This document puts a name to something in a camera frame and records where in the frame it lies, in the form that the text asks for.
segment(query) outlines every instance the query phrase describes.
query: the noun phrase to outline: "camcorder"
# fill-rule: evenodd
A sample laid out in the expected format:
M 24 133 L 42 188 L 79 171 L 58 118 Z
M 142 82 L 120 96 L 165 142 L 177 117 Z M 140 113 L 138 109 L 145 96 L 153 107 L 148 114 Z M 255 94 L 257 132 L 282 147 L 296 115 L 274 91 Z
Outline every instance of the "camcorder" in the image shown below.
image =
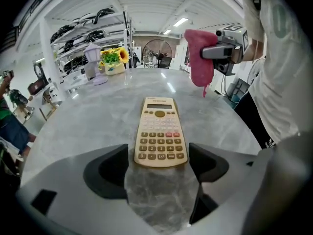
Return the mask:
M 13 71 L 11 71 L 11 70 L 5 70 L 4 72 L 3 72 L 3 75 L 2 75 L 3 77 L 6 77 L 6 76 L 8 76 L 8 77 L 10 77 L 10 78 L 13 78 L 14 77 L 14 72 Z

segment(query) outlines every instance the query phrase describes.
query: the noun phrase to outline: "hand holding camera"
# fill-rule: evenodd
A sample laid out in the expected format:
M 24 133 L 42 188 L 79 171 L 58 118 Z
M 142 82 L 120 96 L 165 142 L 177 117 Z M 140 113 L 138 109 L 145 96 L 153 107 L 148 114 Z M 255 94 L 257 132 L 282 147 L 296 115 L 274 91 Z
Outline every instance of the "hand holding camera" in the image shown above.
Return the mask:
M 11 70 L 5 70 L 4 72 L 3 72 L 3 79 L 4 79 L 4 81 L 6 82 L 6 83 L 10 83 L 11 82 L 11 80 L 13 79 L 13 77 L 14 77 L 14 72 L 13 71 L 11 71 Z

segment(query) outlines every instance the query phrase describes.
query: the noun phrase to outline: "pink cloth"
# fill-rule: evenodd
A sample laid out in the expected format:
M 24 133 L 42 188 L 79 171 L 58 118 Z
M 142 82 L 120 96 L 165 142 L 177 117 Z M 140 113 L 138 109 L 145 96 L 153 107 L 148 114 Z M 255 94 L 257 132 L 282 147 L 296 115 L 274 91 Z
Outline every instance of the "pink cloth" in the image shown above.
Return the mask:
M 191 80 L 198 87 L 204 87 L 203 97 L 206 94 L 206 87 L 212 82 L 214 66 L 211 59 L 202 59 L 200 50 L 204 47 L 216 45 L 218 38 L 214 33 L 188 29 L 185 31 L 185 39 L 188 42 Z

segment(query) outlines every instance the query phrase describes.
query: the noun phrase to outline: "beige calculator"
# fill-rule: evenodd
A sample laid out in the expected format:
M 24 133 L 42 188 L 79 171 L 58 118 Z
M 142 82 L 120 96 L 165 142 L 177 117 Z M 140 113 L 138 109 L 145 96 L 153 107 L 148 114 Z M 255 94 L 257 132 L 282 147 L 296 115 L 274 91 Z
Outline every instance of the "beige calculator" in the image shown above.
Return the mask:
M 172 98 L 146 97 L 136 138 L 134 161 L 165 168 L 187 162 L 185 139 Z

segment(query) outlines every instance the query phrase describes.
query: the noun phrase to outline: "counter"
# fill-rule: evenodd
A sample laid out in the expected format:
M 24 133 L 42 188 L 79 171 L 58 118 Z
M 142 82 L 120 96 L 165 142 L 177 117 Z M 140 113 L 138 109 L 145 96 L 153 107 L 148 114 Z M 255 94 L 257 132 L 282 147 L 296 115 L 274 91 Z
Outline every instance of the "counter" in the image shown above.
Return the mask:
M 130 206 L 159 233 L 180 230 L 188 225 L 198 181 L 189 164 L 183 170 L 134 168 L 132 149 L 142 100 L 147 96 L 174 98 L 187 145 L 194 142 L 254 155 L 260 150 L 222 97 L 208 90 L 203 98 L 202 92 L 187 73 L 164 69 L 132 69 L 110 77 L 105 84 L 84 85 L 40 131 L 27 158 L 22 185 L 57 160 L 127 143 L 130 167 L 125 188 Z

